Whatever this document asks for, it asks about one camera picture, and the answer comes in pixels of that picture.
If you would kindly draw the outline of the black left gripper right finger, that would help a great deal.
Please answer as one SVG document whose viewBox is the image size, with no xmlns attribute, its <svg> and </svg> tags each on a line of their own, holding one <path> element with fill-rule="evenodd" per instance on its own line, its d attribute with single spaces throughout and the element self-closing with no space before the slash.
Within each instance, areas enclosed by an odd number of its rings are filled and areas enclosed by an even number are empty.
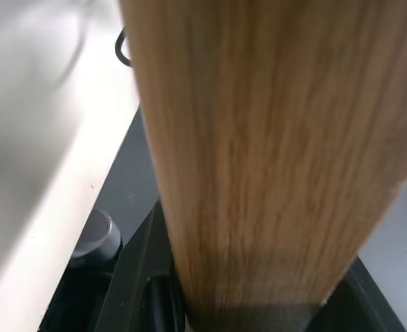
<svg viewBox="0 0 407 332">
<path fill-rule="evenodd" d="M 303 299 L 320 305 L 304 332 L 407 332 L 407 267 L 396 259 L 319 256 Z"/>
</svg>

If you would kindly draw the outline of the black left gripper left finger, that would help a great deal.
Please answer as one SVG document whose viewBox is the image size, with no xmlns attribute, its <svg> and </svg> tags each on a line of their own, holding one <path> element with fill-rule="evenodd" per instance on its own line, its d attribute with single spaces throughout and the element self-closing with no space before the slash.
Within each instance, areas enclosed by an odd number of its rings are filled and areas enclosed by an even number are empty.
<svg viewBox="0 0 407 332">
<path fill-rule="evenodd" d="M 105 332 L 185 332 L 186 311 L 160 202 L 119 255 L 105 297 Z"/>
</svg>

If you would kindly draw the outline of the wooden board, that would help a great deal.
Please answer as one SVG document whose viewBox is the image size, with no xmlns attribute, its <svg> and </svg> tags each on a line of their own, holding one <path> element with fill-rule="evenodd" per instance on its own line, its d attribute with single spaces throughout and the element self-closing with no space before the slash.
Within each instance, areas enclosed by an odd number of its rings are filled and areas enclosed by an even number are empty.
<svg viewBox="0 0 407 332">
<path fill-rule="evenodd" d="M 194 332 L 301 332 L 407 180 L 407 0 L 120 0 Z"/>
</svg>

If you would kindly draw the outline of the grey round cylinder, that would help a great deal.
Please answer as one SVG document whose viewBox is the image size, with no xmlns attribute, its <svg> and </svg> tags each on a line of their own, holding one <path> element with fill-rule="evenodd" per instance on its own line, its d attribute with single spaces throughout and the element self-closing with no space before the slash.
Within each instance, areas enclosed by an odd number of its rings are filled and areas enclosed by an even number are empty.
<svg viewBox="0 0 407 332">
<path fill-rule="evenodd" d="M 121 233 L 110 215 L 92 210 L 69 260 L 70 268 L 97 267 L 111 261 L 122 243 Z"/>
</svg>

